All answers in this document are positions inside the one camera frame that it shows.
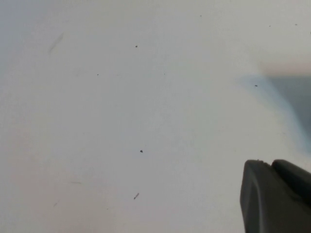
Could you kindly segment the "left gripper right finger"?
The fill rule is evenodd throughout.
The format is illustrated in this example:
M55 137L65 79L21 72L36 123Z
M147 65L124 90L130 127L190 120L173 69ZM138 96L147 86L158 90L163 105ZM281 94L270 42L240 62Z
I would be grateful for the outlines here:
M286 160L274 160L272 168L297 195L311 196L311 174L309 172Z

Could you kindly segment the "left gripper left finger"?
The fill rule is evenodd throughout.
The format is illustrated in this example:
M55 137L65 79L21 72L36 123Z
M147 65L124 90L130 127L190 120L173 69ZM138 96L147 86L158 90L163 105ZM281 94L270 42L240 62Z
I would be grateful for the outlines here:
M309 233L311 197L300 197L269 165L244 164L240 205L247 233Z

